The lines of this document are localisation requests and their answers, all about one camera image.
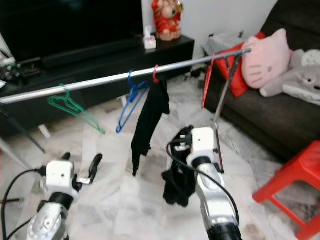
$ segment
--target dark gray sofa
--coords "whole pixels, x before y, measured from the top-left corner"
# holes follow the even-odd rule
[[[287,30],[291,49],[320,50],[320,1],[279,0],[262,28],[267,36]],[[215,112],[225,80],[217,68],[210,82],[205,107]],[[257,90],[241,97],[226,95],[222,116],[289,161],[312,141],[320,139],[320,107],[281,94],[264,98]]]

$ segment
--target figurine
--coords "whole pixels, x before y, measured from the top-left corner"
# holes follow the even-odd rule
[[[179,21],[184,10],[183,4],[178,0],[154,0],[152,9],[157,38],[163,41],[180,38]]]

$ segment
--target green hanger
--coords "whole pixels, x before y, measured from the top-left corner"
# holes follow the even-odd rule
[[[65,87],[65,85],[63,85],[61,83],[60,86],[64,88],[65,96],[50,96],[50,97],[48,97],[48,103],[57,109],[60,109],[68,114],[71,114],[71,115],[81,119],[82,121],[84,121],[85,123],[87,123],[88,125],[93,127],[94,129],[98,130],[100,133],[106,134],[106,131],[104,129],[100,128],[99,123],[94,119],[94,117],[91,116],[89,113],[87,113],[83,107],[78,105],[70,97],[70,92]],[[57,101],[63,101],[64,104],[66,105],[66,107],[57,104]]]

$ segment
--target marble floor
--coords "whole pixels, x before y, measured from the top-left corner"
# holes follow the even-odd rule
[[[24,136],[8,139],[12,148],[33,167],[70,152],[76,171],[87,176],[97,153],[103,154],[95,182],[84,186],[79,200],[69,211],[67,224],[71,240],[194,240],[208,239],[194,194],[186,208],[168,205],[163,199],[165,182],[161,173],[167,168],[168,143],[185,126],[207,127],[213,115],[201,109],[202,91],[198,81],[178,77],[168,82],[170,115],[163,115],[151,140],[147,157],[141,157],[137,177],[132,176],[130,144],[144,99],[120,134],[116,127],[122,111],[120,100],[112,100],[88,111],[106,130],[100,134],[75,117],[49,124],[52,137],[46,139],[34,129],[31,134],[46,149],[42,154]],[[294,240],[299,229],[284,213],[265,202],[257,204],[252,194],[281,167],[266,149],[232,123],[219,121],[226,188],[239,208],[240,230],[244,240]],[[0,156],[0,194],[22,169],[4,153]],[[34,176],[24,176],[10,195],[24,201],[10,203],[6,209],[7,232],[28,220],[44,199]],[[278,198],[308,221],[319,212],[319,192],[304,183],[286,188]],[[26,229],[15,235],[26,239]]]

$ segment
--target black cloth pile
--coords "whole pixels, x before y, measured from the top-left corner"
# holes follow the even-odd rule
[[[147,156],[151,149],[150,140],[162,114],[170,114],[166,80],[160,80],[159,83],[152,82],[141,111],[131,143],[133,176],[136,176],[139,169],[140,155]]]
[[[192,129],[193,126],[183,128],[174,140],[180,139],[180,135],[190,134]],[[172,155],[187,164],[187,157],[191,153],[190,149],[176,151],[175,146],[177,145],[179,143],[173,143],[170,146]],[[182,207],[188,206],[189,197],[196,191],[195,173],[173,161],[170,170],[162,173],[162,178],[166,181],[163,193],[165,201],[170,205],[177,203]]]

